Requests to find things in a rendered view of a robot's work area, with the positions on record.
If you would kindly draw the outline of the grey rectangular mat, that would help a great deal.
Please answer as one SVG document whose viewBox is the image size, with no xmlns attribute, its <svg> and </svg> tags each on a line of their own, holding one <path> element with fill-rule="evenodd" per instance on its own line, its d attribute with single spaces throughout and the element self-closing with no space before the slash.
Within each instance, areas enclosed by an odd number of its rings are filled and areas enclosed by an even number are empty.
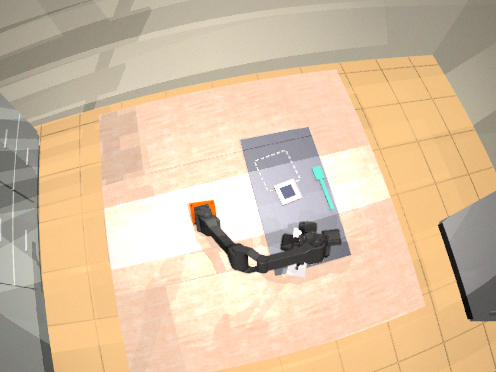
<svg viewBox="0 0 496 372">
<path fill-rule="evenodd" d="M 339 228 L 342 240 L 341 245 L 331 246 L 329 257 L 324 257 L 320 263 L 307 263 L 306 268 L 351 255 L 309 127 L 243 138 L 240 142 L 270 255 L 285 252 L 280 250 L 283 234 L 293 235 L 294 227 L 298 228 L 300 221 L 317 223 L 317 234 Z M 317 166 L 320 166 L 324 175 L 322 180 L 333 204 L 333 210 L 327 202 L 320 180 L 316 180 L 313 173 L 312 168 Z M 302 198 L 282 205 L 274 186 L 291 179 L 294 179 Z"/>
</svg>

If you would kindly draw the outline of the white square tile with dark blue center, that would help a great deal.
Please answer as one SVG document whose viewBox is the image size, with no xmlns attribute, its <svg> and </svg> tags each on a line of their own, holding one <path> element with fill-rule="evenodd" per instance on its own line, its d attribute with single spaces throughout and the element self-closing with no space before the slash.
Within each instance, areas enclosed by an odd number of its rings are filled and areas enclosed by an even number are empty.
<svg viewBox="0 0 496 372">
<path fill-rule="evenodd" d="M 274 188 L 282 205 L 302 198 L 294 179 L 275 185 Z"/>
</svg>

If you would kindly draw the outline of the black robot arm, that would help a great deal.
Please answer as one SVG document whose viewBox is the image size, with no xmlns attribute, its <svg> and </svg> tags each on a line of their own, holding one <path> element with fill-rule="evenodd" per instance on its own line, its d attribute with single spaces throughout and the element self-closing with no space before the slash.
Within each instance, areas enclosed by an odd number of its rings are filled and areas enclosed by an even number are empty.
<svg viewBox="0 0 496 372">
<path fill-rule="evenodd" d="M 220 219 L 212 214 L 208 204 L 194 208 L 197 231 L 207 237 L 212 236 L 226 254 L 232 270 L 241 273 L 266 273 L 301 262 L 320 263 L 326 254 L 326 247 L 341 245 L 342 242 L 339 228 L 317 234 L 317 223 L 300 221 L 298 230 L 302 232 L 299 235 L 301 247 L 266 256 L 258 253 L 252 247 L 235 243 L 221 230 Z M 257 261 L 257 266 L 249 266 L 248 257 Z"/>
</svg>

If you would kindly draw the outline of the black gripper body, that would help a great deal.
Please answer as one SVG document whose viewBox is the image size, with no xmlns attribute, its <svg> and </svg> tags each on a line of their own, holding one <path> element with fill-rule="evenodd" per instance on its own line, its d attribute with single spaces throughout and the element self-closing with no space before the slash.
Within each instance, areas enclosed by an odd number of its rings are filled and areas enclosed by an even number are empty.
<svg viewBox="0 0 496 372">
<path fill-rule="evenodd" d="M 281 244 L 280 244 L 280 250 L 281 251 L 289 251 L 291 250 L 294 250 L 294 249 L 297 249 L 301 247 L 300 246 L 300 243 L 299 243 L 299 240 L 293 240 L 293 235 L 291 234 L 283 234 L 283 237 L 281 239 Z M 331 250 L 331 246 L 329 247 L 326 247 L 326 254 L 324 255 L 325 258 L 329 257 L 329 254 L 330 254 L 330 250 Z"/>
</svg>

